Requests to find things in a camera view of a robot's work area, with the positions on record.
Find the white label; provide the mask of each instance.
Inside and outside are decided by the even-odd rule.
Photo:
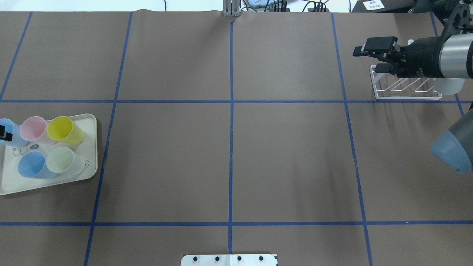
[[[381,0],[371,0],[371,1],[366,1],[363,2],[363,4],[366,7],[366,10],[376,10],[376,9],[383,9],[383,3]]]

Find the white cup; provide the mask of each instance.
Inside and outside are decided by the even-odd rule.
[[[52,150],[46,159],[46,166],[51,172],[75,176],[85,168],[85,161],[68,147]]]

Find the white background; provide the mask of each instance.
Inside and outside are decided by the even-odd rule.
[[[223,0],[166,0],[168,11],[222,11]],[[301,12],[307,2],[288,0],[291,12]],[[348,12],[349,0],[329,0],[330,12]],[[0,0],[0,11],[164,11],[163,0]]]

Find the yellow cup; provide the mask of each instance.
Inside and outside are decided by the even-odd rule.
[[[67,116],[56,117],[48,125],[48,136],[55,141],[77,145],[84,140],[84,132]]]

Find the plastic cup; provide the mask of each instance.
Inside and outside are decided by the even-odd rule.
[[[67,144],[77,145],[84,140],[84,132],[67,116],[56,117],[49,123],[48,136]]]
[[[68,147],[58,147],[48,154],[46,165],[54,173],[74,176],[82,173],[86,162]]]
[[[21,137],[20,126],[15,122],[7,118],[0,119],[0,125],[5,126],[5,131],[13,134],[13,140],[8,142],[0,140],[1,145],[13,146],[13,147],[25,147],[29,141]]]
[[[46,158],[39,151],[25,154],[18,163],[18,172],[23,177],[37,179],[52,179],[57,176],[57,173],[51,172],[46,167]]]
[[[21,137],[27,141],[38,144],[53,145],[57,141],[51,139],[46,132],[48,124],[46,120],[39,116],[28,118],[20,127]]]

